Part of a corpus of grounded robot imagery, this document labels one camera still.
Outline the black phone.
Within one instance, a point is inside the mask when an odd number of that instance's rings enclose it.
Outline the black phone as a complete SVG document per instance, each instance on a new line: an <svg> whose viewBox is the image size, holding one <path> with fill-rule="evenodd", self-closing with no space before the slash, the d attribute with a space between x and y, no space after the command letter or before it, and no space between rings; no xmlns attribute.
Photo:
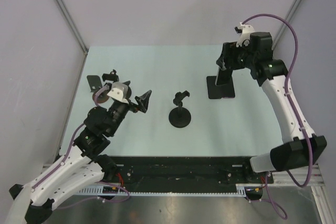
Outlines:
<svg viewBox="0 0 336 224"><path fill-rule="evenodd" d="M215 84L215 76L207 76L207 94L208 98L211 100L222 99L224 97L224 85L217 86Z"/></svg>

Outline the black stand holding white phone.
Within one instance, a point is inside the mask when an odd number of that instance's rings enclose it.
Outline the black stand holding white phone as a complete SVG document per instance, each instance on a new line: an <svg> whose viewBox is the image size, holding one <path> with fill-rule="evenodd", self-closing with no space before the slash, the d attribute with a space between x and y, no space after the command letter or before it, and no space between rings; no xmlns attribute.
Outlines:
<svg viewBox="0 0 336 224"><path fill-rule="evenodd" d="M184 128L191 122L191 113L188 109L183 107L182 100L185 97L189 97L190 93L185 90L183 92L177 92L173 99L173 104L176 105L169 113L169 122L173 127Z"/></svg>

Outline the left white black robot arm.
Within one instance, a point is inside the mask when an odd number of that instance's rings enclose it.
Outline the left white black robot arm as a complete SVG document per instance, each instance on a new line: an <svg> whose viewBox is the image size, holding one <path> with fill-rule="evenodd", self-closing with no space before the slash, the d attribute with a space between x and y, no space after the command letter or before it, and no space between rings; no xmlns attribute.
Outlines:
<svg viewBox="0 0 336 224"><path fill-rule="evenodd" d="M117 166L102 151L110 144L128 112L146 113L152 91L130 100L130 82L114 81L105 90L113 103L108 109L96 105L74 131L68 149L52 165L32 181L13 185L9 193L14 202L5 223L44 223L68 198L93 183L110 182Z"/></svg>

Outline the black stand holding purple phone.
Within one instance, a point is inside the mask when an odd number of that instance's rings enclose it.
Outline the black stand holding purple phone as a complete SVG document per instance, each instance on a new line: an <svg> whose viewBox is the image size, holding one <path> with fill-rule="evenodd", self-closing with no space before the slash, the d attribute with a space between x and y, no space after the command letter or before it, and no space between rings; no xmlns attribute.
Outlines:
<svg viewBox="0 0 336 224"><path fill-rule="evenodd" d="M104 73L102 75L102 81L103 82L119 82L119 76L117 75L117 71L113 69L110 73Z"/></svg>

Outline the white silver phone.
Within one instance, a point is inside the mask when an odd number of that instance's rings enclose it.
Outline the white silver phone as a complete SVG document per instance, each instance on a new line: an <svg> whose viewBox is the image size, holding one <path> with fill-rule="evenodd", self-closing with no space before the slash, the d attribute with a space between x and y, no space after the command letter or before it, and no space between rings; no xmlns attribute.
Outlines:
<svg viewBox="0 0 336 224"><path fill-rule="evenodd" d="M218 68L218 72L215 78L215 85L216 86L223 86L230 82L232 78L232 69L222 69L221 67Z"/></svg>

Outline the rusty base phone stand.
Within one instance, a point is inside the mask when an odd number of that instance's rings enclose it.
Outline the rusty base phone stand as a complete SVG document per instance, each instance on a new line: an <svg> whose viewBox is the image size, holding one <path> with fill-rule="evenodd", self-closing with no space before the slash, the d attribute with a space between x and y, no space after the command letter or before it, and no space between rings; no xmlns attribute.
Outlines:
<svg viewBox="0 0 336 224"><path fill-rule="evenodd" d="M108 90L104 90L96 97L96 93L103 87L101 78L98 75L87 75L87 81L92 93L92 100L97 104L103 104L109 100Z"/></svg>

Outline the purple phone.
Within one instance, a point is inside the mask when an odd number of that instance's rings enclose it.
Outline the purple phone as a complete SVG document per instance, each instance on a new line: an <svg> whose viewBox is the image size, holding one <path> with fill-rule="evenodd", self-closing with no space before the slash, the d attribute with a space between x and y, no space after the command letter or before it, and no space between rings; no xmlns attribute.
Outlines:
<svg viewBox="0 0 336 224"><path fill-rule="evenodd" d="M235 98L235 89L234 88L226 88L224 91L223 91L223 98L228 98L228 99L231 99L231 98Z"/></svg>

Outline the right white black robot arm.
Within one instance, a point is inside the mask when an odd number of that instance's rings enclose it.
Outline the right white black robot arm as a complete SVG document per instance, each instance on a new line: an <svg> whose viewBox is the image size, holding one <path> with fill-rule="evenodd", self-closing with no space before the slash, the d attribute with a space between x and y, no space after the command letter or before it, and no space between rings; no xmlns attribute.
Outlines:
<svg viewBox="0 0 336 224"><path fill-rule="evenodd" d="M250 74L269 99L278 120L282 145L268 153L253 156L250 165L242 169L243 179L254 183L262 172L283 172L314 165L327 146L326 138L317 136L286 80L285 63L273 57L272 36L269 32L253 32L238 42L225 42L216 61L219 70L216 84L229 82L234 70L249 69Z"/></svg>

